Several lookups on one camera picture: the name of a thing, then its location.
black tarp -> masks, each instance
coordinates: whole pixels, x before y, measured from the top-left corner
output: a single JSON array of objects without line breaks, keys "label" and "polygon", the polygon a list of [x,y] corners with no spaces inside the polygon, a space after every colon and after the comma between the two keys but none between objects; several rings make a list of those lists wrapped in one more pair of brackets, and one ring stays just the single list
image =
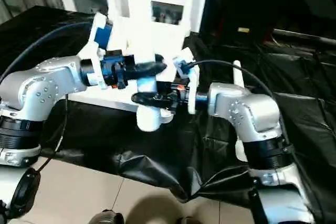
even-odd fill
[{"label": "black tarp", "polygon": [[[34,7],[2,24],[0,72],[45,33],[85,20],[92,16]],[[64,32],[36,48],[16,70],[50,57],[75,55],[88,35],[87,28]],[[197,35],[191,35],[185,44],[197,59],[209,57]],[[323,209],[326,222],[336,222],[336,53],[321,48],[209,48],[211,58],[240,60],[276,93],[289,138],[310,178],[313,207],[318,216]],[[244,80],[252,92],[262,92],[249,77]],[[211,81],[232,83],[232,69],[201,66],[201,86],[206,89]],[[64,101],[60,101],[45,124],[43,155],[48,156],[55,147],[59,135],[54,133],[63,119]],[[181,201],[204,196],[248,206],[246,193],[251,181],[246,166],[235,158],[235,141],[235,132],[226,121],[202,110],[188,115],[181,107],[170,124],[145,133],[137,128],[134,113],[69,101],[69,120],[56,158],[169,188]]]}]

floor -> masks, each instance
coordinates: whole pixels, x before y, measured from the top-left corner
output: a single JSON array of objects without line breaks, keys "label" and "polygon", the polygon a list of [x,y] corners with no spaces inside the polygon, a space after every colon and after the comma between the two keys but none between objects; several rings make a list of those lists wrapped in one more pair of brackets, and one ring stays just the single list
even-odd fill
[{"label": "floor", "polygon": [[245,208],[201,197],[181,204],[167,189],[51,161],[41,173],[33,209],[10,224],[87,224],[106,208],[122,213],[126,224],[171,224],[184,216],[203,224],[253,223]]}]

white plastic bracket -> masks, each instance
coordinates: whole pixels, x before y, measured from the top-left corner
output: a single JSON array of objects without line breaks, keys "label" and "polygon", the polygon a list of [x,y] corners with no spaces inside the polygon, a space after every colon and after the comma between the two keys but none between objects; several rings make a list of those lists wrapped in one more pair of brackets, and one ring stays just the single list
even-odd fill
[{"label": "white plastic bracket", "polygon": [[183,61],[189,63],[193,60],[194,56],[189,47],[184,48],[180,54],[173,59],[180,77],[189,78],[188,113],[192,115],[196,113],[196,92],[199,84],[200,68],[198,66],[194,66],[189,70],[188,74],[184,74],[180,69],[180,64]]}]

black fabric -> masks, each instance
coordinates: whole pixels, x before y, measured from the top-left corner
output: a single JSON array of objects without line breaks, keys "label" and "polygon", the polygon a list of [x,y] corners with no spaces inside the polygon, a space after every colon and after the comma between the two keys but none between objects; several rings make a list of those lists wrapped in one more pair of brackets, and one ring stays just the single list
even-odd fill
[{"label": "black fabric", "polygon": [[[0,72],[29,44],[63,24],[92,20],[92,16],[34,7],[0,26]],[[44,59],[76,54],[89,31],[74,28],[48,41],[20,66],[28,69]],[[185,42],[197,59],[204,49],[192,35]],[[293,48],[210,47],[211,58],[240,60],[276,93],[291,142],[315,192],[309,192],[317,217],[336,220],[336,53]],[[201,89],[211,81],[232,83],[232,69],[201,66]],[[244,76],[252,92],[260,87]],[[224,120],[206,111],[188,115],[178,108],[174,120],[154,133],[141,132],[135,114],[90,104],[69,102],[69,120],[62,150],[65,162],[169,188],[181,201],[197,196],[248,206],[251,181],[246,166],[235,158],[236,135]],[[55,148],[64,118],[64,102],[54,107],[43,132],[43,155]]]}]

beige floor tile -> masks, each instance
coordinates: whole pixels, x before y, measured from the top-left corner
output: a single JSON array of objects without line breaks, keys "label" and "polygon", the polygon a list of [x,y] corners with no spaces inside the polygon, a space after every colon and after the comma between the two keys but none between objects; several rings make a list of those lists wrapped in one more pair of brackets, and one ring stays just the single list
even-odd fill
[{"label": "beige floor tile", "polygon": [[[38,168],[45,160],[40,158]],[[22,217],[35,224],[87,224],[111,208],[123,178],[61,161],[51,161],[41,172],[33,209]]]},{"label": "beige floor tile", "polygon": [[219,202],[197,198],[179,203],[167,189],[125,179],[113,210],[124,215],[126,224],[174,224],[192,216],[203,224],[219,223]]},{"label": "beige floor tile", "polygon": [[219,224],[253,224],[253,217],[249,209],[221,202]]}]

